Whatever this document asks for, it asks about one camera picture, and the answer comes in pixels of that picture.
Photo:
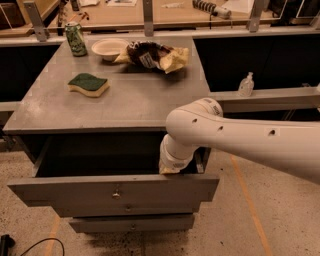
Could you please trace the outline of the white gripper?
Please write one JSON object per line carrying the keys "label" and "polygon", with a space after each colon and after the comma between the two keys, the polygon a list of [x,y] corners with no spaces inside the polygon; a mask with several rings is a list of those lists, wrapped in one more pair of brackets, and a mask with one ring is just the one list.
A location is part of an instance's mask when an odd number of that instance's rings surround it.
{"label": "white gripper", "polygon": [[172,139],[164,139],[160,144],[159,173],[177,174],[193,159],[195,148],[185,146]]}

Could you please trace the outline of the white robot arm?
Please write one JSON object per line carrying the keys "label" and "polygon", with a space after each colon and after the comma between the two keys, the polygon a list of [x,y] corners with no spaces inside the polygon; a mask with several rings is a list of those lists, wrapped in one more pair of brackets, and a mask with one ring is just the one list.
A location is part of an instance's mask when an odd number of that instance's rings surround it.
{"label": "white robot arm", "polygon": [[229,119],[203,98],[171,111],[160,145],[159,172],[178,173],[200,147],[215,148],[320,183],[320,124]]}

